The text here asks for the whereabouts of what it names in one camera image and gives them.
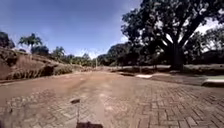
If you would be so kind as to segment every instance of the tree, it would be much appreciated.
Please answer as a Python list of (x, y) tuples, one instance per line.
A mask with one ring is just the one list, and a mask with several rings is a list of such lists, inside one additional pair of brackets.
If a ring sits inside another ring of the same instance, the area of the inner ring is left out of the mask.
[(107, 54), (99, 55), (97, 57), (97, 61), (98, 61), (99, 65), (109, 66), (111, 64)]
[(41, 56), (48, 56), (49, 49), (47, 48), (47, 46), (34, 46), (31, 48), (31, 53), (41, 55)]
[(73, 59), (75, 58), (74, 55), (69, 54), (69, 55), (65, 55), (64, 57), (62, 57), (62, 61), (67, 63), (67, 64), (72, 64), (73, 63)]
[(0, 31), (0, 47), (12, 49), (15, 47), (12, 39), (9, 39), (8, 34)]
[(114, 62), (114, 65), (124, 65), (126, 54), (129, 51), (129, 46), (127, 43), (125, 44), (116, 44), (111, 46), (108, 51), (108, 59), (111, 62)]
[(21, 37), (18, 44), (20, 44), (20, 45), (25, 44), (25, 45), (31, 46), (31, 48), (33, 48), (33, 46), (42, 45), (43, 43), (42, 43), (40, 37), (38, 37), (34, 33), (32, 33), (30, 36)]
[(78, 64), (78, 65), (82, 65), (83, 63), (83, 58), (80, 56), (75, 56), (73, 58), (73, 64)]
[(82, 65), (83, 66), (91, 66), (91, 59), (89, 57), (89, 54), (85, 53), (82, 56)]
[(224, 22), (223, 0), (143, 0), (123, 16), (122, 32), (133, 44), (156, 44), (169, 57), (171, 69), (183, 68), (183, 47), (208, 19)]
[(207, 30), (203, 35), (202, 47), (205, 50), (224, 49), (224, 26)]
[(57, 60), (60, 61), (62, 57), (65, 55), (65, 49), (63, 47), (56, 47), (55, 50), (52, 52), (52, 56)]
[(20, 52), (25, 52), (26, 53), (26, 50), (25, 49), (19, 49)]
[(189, 40), (188, 43), (183, 47), (185, 54), (185, 63), (195, 64), (200, 63), (204, 35), (200, 32), (196, 32)]

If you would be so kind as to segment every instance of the paved road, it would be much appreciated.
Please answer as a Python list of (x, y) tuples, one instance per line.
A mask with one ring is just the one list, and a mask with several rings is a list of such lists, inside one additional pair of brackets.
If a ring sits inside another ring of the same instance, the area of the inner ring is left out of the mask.
[(70, 74), (0, 86), (4, 128), (224, 128), (223, 89), (107, 72)]

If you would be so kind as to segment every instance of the tree trunk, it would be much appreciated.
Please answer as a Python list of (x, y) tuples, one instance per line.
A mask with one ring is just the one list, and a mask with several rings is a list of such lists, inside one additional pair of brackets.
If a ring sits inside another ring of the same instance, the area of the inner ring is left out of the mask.
[(174, 44), (172, 46), (171, 50), (171, 55), (170, 55), (170, 69), (171, 70), (182, 70), (183, 65), (184, 65), (184, 53), (183, 49), (178, 46), (178, 44)]

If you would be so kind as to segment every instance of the sky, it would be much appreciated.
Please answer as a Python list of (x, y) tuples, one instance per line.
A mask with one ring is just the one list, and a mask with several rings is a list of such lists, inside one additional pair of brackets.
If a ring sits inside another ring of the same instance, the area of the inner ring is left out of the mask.
[[(0, 0), (0, 30), (15, 43), (21, 36), (37, 34), (53, 50), (91, 58), (127, 40), (121, 33), (122, 15), (141, 0)], [(204, 32), (214, 27), (199, 27)]]

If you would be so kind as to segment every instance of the bush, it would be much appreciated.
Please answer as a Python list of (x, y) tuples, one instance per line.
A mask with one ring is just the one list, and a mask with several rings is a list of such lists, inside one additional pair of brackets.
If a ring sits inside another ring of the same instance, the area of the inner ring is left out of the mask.
[(72, 73), (73, 67), (72, 66), (58, 66), (54, 69), (54, 75), (61, 75), (61, 74), (68, 74)]
[(18, 55), (16, 54), (16, 52), (12, 51), (12, 50), (7, 50), (4, 48), (0, 49), (0, 58), (2, 60), (4, 60), (8, 66), (13, 66), (16, 64), (17, 60), (18, 60)]

